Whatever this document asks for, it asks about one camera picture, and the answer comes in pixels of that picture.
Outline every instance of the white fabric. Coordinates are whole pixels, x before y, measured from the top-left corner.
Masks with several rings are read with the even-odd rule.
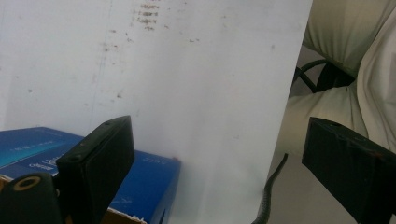
[[[343,2],[314,1],[304,43],[319,53],[325,52],[325,57],[334,57],[346,71],[351,72],[356,64],[361,64],[357,82],[349,87],[291,97],[277,140],[277,151],[302,155],[309,117],[318,117],[339,122],[396,152],[396,1]],[[337,12],[341,4],[344,7],[364,7]],[[387,15],[380,15],[378,11],[385,11]],[[332,22],[336,15],[344,15],[341,18],[346,21],[345,26],[350,26],[349,29],[336,29],[335,24],[341,22]],[[356,15],[359,18],[365,15],[366,18],[358,21],[348,17]]]

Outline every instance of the blue box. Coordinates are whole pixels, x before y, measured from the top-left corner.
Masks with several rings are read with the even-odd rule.
[[[56,175],[56,160],[82,138],[48,128],[0,132],[3,162],[0,175],[11,179],[37,172]],[[166,224],[177,190],[180,166],[178,160],[136,150],[131,171],[122,182],[103,223]]]

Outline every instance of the white cloth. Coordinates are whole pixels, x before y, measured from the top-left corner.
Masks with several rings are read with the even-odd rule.
[[[318,117],[339,122],[396,152],[395,7],[394,0],[314,1],[304,43],[352,76],[358,66],[358,78],[349,87],[291,97],[277,151],[302,155],[309,118]],[[344,26],[338,29],[337,24]]]

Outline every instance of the cardboard box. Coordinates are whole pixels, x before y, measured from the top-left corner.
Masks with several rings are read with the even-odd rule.
[[[0,175],[3,175],[0,189],[10,179],[21,175],[37,172],[56,175],[56,160],[81,139],[81,136],[47,128],[0,132],[0,155],[12,157],[7,159],[7,164],[0,166]],[[131,171],[122,182],[102,223],[167,223],[180,166],[180,161],[136,150]]]

